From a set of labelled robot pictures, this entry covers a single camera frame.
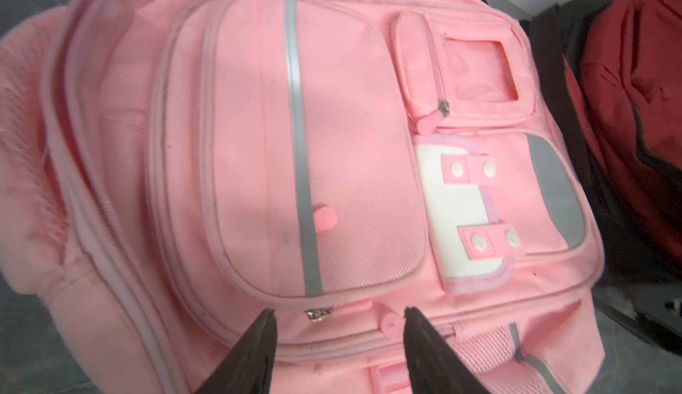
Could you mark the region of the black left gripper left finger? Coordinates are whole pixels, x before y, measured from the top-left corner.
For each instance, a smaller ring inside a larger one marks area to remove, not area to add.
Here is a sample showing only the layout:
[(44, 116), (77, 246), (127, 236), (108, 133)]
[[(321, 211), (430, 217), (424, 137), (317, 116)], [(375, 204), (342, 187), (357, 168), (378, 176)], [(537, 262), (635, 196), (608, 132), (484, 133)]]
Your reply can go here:
[(266, 309), (252, 322), (195, 393), (268, 394), (275, 366), (276, 346), (275, 311)]

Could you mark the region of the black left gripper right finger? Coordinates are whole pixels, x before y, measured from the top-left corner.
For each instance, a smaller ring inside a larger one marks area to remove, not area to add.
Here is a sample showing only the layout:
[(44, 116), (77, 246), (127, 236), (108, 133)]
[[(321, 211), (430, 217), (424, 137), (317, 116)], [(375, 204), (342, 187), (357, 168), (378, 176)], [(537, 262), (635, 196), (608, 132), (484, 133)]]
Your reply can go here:
[(413, 393), (489, 394), (426, 316), (405, 309), (403, 344)]

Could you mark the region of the pink backpack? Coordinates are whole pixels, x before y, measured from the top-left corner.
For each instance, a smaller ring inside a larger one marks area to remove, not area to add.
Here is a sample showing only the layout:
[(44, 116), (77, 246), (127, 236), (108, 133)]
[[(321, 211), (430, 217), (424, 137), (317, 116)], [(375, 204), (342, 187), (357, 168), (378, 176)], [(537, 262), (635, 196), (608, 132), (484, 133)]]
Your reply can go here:
[(1, 271), (104, 393), (407, 393), (419, 309), (492, 393), (584, 393), (604, 250), (481, 0), (71, 0), (1, 40)]

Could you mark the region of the red and black backpack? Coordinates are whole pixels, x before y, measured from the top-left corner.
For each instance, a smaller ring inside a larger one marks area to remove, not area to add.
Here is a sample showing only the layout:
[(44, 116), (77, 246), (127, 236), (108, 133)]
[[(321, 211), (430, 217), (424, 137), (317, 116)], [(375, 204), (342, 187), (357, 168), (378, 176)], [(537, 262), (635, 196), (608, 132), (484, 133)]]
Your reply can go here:
[(543, 99), (559, 125), (600, 229), (606, 269), (598, 284), (619, 289), (630, 300), (627, 312), (603, 296), (595, 297), (595, 306), (640, 340), (679, 355), (681, 270), (617, 200), (579, 121), (585, 101), (575, 70), (589, 26), (609, 4), (571, 0), (551, 5), (522, 26), (531, 42)]

